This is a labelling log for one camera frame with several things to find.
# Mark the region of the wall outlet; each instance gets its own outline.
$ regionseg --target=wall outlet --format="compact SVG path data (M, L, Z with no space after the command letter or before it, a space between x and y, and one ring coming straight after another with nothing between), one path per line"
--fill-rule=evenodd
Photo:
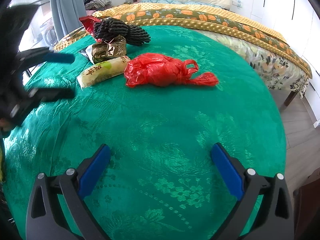
M243 7L242 2L240 0L232 1L232 4L237 6L238 8L242 8Z

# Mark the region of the wooden bed frame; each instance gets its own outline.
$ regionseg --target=wooden bed frame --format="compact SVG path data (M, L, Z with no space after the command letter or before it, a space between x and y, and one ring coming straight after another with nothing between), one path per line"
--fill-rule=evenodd
M284 101L284 106L288 106L291 101L295 98L299 91L291 91L286 100Z

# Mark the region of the wooden floor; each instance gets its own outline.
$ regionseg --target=wooden floor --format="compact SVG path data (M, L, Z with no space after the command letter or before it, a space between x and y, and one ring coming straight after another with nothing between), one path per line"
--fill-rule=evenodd
M283 105L287 91L270 90L284 125L287 139L285 179L289 193L299 188L307 177L320 167L320 129L306 99L296 96L288 107Z

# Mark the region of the red package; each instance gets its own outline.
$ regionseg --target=red package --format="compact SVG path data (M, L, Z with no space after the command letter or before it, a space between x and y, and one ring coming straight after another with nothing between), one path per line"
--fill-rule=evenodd
M193 64L194 67L187 68L189 64ZM124 76L127 79L126 85L131 88L142 84L166 87L170 84L215 86L219 83L211 72L190 79L198 70L198 64L193 59L182 62L180 59L157 53L145 53L128 62Z
M93 17L92 15L89 16L83 16L79 18L79 21L82 23L82 25L84 26L84 28L86 29L86 31L88 33L90 33L91 35L93 34L93 26L95 22L101 22L101 20L99 20L96 17Z

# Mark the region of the blue patterned pillow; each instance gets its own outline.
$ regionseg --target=blue patterned pillow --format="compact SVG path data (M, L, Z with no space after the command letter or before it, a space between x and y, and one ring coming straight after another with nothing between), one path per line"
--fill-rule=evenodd
M204 2L185 2L184 4L200 4L200 5L209 5L211 7L216 7L216 8L222 8L219 5L214 5L214 4L211 4L211 3L204 3Z
M175 0L141 0L140 2L182 4L181 2Z

